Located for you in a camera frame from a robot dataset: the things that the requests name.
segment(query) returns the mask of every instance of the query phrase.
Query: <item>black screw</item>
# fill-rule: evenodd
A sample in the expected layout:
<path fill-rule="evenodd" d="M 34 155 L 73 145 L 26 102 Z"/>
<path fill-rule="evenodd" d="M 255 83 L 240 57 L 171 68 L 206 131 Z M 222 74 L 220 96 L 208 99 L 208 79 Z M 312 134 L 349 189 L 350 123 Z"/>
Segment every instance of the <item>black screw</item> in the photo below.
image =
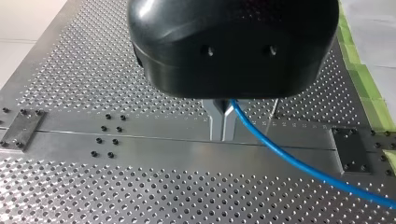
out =
<path fill-rule="evenodd" d="M 112 152 L 108 152 L 108 153 L 107 153 L 107 156 L 108 156 L 109 158 L 111 158 L 111 159 L 112 159 L 112 158 L 114 158 L 114 153 L 112 153 Z"/>
<path fill-rule="evenodd" d="M 385 171 L 385 175 L 392 175 L 392 171 L 391 170 L 386 170 Z"/>
<path fill-rule="evenodd" d="M 366 171 L 366 170 L 367 170 L 367 165 L 362 165 L 362 166 L 361 166 L 361 170 L 362 170 L 362 171 Z"/>
<path fill-rule="evenodd" d="M 374 143 L 374 147 L 380 148 L 380 147 L 381 147 L 381 144 L 380 144 L 380 143 Z"/>
<path fill-rule="evenodd" d="M 344 170 L 349 170 L 349 168 L 350 168 L 350 165 L 348 163 L 344 165 Z"/>
<path fill-rule="evenodd" d="M 17 143 L 15 143 L 15 146 L 17 146 L 17 147 L 23 147 L 23 143 L 17 142 Z"/>
<path fill-rule="evenodd" d="M 349 134 L 355 134 L 356 132 L 357 132 L 356 129 L 349 130 Z"/>

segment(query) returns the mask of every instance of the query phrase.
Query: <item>blue hose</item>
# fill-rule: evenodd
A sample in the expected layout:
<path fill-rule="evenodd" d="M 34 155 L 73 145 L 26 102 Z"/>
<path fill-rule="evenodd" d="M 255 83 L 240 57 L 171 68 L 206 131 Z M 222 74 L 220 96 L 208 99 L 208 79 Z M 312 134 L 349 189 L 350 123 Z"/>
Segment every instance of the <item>blue hose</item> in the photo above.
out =
<path fill-rule="evenodd" d="M 292 157 L 289 153 L 287 153 L 285 150 L 277 146 L 274 142 L 272 142 L 269 138 L 267 138 L 263 133 L 261 133 L 254 125 L 248 120 L 248 118 L 245 116 L 245 113 L 241 110 L 239 107 L 238 103 L 235 100 L 231 100 L 231 104 L 233 105 L 233 109 L 235 110 L 236 114 L 238 117 L 242 120 L 244 125 L 250 130 L 251 133 L 253 133 L 263 144 L 265 144 L 267 147 L 269 147 L 271 150 L 275 152 L 276 155 L 278 155 L 280 158 L 283 160 L 287 161 L 291 165 L 299 168 L 300 170 L 312 175 L 313 177 L 322 180 L 323 182 L 333 185 L 334 187 L 341 189 L 346 192 L 350 192 L 358 197 L 361 197 L 365 200 L 375 202 L 381 205 L 385 205 L 391 209 L 396 208 L 396 202 L 384 198 L 382 196 L 373 194 L 369 191 L 358 189 L 354 186 L 348 185 L 340 180 L 337 180 L 329 175 L 326 175 L 322 173 L 321 171 L 295 159 Z"/>

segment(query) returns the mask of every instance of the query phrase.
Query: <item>black robot head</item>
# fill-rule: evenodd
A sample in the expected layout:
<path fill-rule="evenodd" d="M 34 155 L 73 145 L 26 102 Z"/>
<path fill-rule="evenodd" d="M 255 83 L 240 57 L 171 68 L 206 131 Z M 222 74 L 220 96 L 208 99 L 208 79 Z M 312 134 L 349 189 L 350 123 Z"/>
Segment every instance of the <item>black robot head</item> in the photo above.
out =
<path fill-rule="evenodd" d="M 134 52 L 160 91 L 190 98 L 279 98 L 318 75 L 337 0 L 131 0 Z"/>

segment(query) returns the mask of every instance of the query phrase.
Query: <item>metal surface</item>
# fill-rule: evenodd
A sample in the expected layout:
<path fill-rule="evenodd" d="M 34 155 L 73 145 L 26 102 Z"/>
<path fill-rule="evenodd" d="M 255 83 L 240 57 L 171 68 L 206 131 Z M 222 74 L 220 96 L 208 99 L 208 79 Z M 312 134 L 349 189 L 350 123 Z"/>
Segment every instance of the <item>metal surface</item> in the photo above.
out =
<path fill-rule="evenodd" d="M 355 129 L 339 128 L 333 128 L 331 133 L 337 148 L 340 170 L 347 173 L 370 174 L 372 165 L 368 162 L 359 133 Z"/>
<path fill-rule="evenodd" d="M 224 125 L 224 112 L 221 101 L 202 100 L 202 106 L 210 118 L 210 141 L 221 141 Z"/>
<path fill-rule="evenodd" d="M 25 150 L 45 112 L 22 109 L 0 142 L 1 149 Z"/>
<path fill-rule="evenodd" d="M 130 137 L 114 147 L 107 136 L 93 143 L 96 136 L 37 133 L 23 158 L 1 154 L 1 221 L 396 222 L 394 210 L 312 179 L 265 147 Z M 286 150 L 351 184 L 396 197 L 396 179 L 384 174 L 389 165 L 376 153 L 368 154 L 373 175 L 340 175 L 333 150 Z"/>

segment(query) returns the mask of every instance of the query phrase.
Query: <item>screw hole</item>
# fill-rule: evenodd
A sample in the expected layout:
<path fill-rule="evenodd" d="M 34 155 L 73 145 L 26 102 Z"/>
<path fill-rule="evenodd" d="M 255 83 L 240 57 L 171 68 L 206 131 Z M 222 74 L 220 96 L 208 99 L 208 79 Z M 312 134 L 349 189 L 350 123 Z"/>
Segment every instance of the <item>screw hole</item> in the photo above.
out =
<path fill-rule="evenodd" d="M 208 45 L 203 45 L 203 46 L 201 47 L 201 54 L 202 54 L 202 55 L 212 57 L 213 54 L 214 54 L 214 52 L 215 52 L 215 51 L 213 50 L 213 48 L 210 47 L 210 46 L 208 46 Z"/>
<path fill-rule="evenodd" d="M 264 48 L 262 48 L 262 54 L 264 56 L 274 57 L 274 56 L 276 56 L 276 53 L 277 53 L 277 47 L 274 45 L 268 45 L 268 46 L 265 46 Z"/>

